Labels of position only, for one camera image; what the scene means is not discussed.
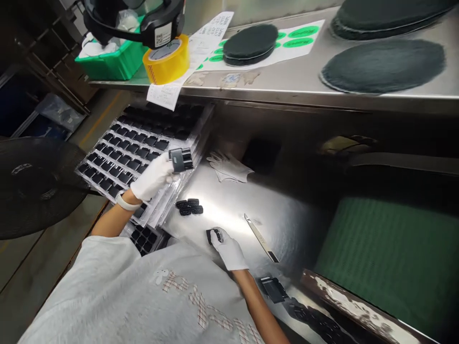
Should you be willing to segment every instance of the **person's arm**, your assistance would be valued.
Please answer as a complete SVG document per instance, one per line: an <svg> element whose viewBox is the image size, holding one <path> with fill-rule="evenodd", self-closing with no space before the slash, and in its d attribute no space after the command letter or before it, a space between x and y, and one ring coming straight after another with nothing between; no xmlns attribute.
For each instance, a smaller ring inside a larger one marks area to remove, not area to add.
<svg viewBox="0 0 459 344"><path fill-rule="evenodd" d="M287 337L258 290L248 270L233 271L234 279L244 295L250 315L266 344L289 344Z"/></svg>
<svg viewBox="0 0 459 344"><path fill-rule="evenodd" d="M142 200L138 199L129 189L122 196L123 200L128 204L140 204ZM117 237L120 235L124 226L131 218L133 211L121 208L119 204L115 204L113 208L107 211L95 224L91 235L100 237Z"/></svg>
<svg viewBox="0 0 459 344"><path fill-rule="evenodd" d="M128 204L140 204L149 201L158 190L166 183L171 183L178 178L173 175L174 166L169 160L169 153L165 152L154 159L136 181L131 183L131 188L124 193L123 200ZM134 211L123 209L115 204L95 224L91 235L100 237L117 237L131 218Z"/></svg>
<svg viewBox="0 0 459 344"><path fill-rule="evenodd" d="M249 313L262 339L266 344L289 344L290 342L269 310L255 280L249 272L249 266L245 261L239 243L231 238L225 230L216 229L220 232L221 242L217 234L212 231L210 232L212 245L220 253L226 269L233 273L237 284L239 284L247 302Z"/></svg>

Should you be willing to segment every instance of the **packing tape roll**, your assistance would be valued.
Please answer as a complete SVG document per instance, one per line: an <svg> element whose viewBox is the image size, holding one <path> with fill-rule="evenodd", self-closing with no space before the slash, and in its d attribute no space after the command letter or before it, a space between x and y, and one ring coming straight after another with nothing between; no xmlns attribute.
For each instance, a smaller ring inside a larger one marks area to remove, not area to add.
<svg viewBox="0 0 459 344"><path fill-rule="evenodd" d="M148 49L143 65L152 84L164 85L177 80L190 67L188 36L181 34L159 49Z"/></svg>

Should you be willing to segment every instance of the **plaid pattern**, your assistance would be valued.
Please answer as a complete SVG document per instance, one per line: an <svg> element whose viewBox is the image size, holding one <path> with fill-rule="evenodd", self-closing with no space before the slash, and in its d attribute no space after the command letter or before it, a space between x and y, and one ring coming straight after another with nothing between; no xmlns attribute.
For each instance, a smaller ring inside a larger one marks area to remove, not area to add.
<svg viewBox="0 0 459 344"><path fill-rule="evenodd" d="M179 276L182 279L182 283L178 284L175 281L175 278L177 277L176 274L174 274L173 271L169 273L169 276L167 276L166 282L163 285L163 290L165 292L168 292L171 287L175 287L175 289L179 291L185 291L188 289L188 281L184 279L182 276Z"/></svg>
<svg viewBox="0 0 459 344"><path fill-rule="evenodd" d="M245 327L242 321L239 319L234 319L234 323L236 324L236 327L239 331L240 344L250 344L249 336L247 335L247 331L245 331Z"/></svg>
<svg viewBox="0 0 459 344"><path fill-rule="evenodd" d="M221 318L219 318L212 314L209 316L209 320L217 323L217 325L220 326L224 330L231 331L233 329L233 324L222 312L220 312L217 308L213 306L207 306L207 308L210 309L211 311L214 311L215 313L218 313L221 316Z"/></svg>
<svg viewBox="0 0 459 344"><path fill-rule="evenodd" d="M206 302L204 301L204 296L197 290L197 286L193 286L193 292L188 296L191 301L191 304L198 306L197 311L197 323L201 326L204 330L207 328L207 308Z"/></svg>
<svg viewBox="0 0 459 344"><path fill-rule="evenodd" d="M249 328L249 332L252 335L252 338L255 341L255 343L256 344L263 344L263 340L262 340L260 334L258 333L257 329L255 327L253 327L252 325L250 325L250 324L247 324L247 326Z"/></svg>

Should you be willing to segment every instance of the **gloved hand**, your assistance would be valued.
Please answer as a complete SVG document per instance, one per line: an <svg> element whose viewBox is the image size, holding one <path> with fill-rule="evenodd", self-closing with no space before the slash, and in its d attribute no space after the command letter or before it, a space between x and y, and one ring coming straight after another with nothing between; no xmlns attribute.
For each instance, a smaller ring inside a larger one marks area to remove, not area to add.
<svg viewBox="0 0 459 344"><path fill-rule="evenodd" d="M164 152L154 159L145 171L131 183L134 196L142 201L149 201L166 183L176 181L179 176L172 174L174 166L169 160L169 152Z"/></svg>
<svg viewBox="0 0 459 344"><path fill-rule="evenodd" d="M219 242L217 234L214 231L210 232L210 241L217 252L220 253L220 257L223 263L225 263L226 269L228 271L248 270L249 266L245 262L239 243L220 227L215 227L215 229L218 229L220 232L222 242Z"/></svg>

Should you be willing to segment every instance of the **white watch strap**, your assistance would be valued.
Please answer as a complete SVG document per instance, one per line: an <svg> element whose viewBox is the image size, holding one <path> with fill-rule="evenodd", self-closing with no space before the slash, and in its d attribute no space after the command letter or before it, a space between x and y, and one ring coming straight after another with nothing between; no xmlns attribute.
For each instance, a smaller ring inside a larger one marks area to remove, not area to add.
<svg viewBox="0 0 459 344"><path fill-rule="evenodd" d="M123 194L123 193L124 193L124 190L121 190L120 192L118 192L118 194L115 197L116 203L118 203L121 208L123 208L124 210L127 210L127 211L134 211L134 210L137 210L137 209L140 208L142 203L140 203L140 204L129 204L125 200L123 200L123 198L121 196L121 194Z"/></svg>

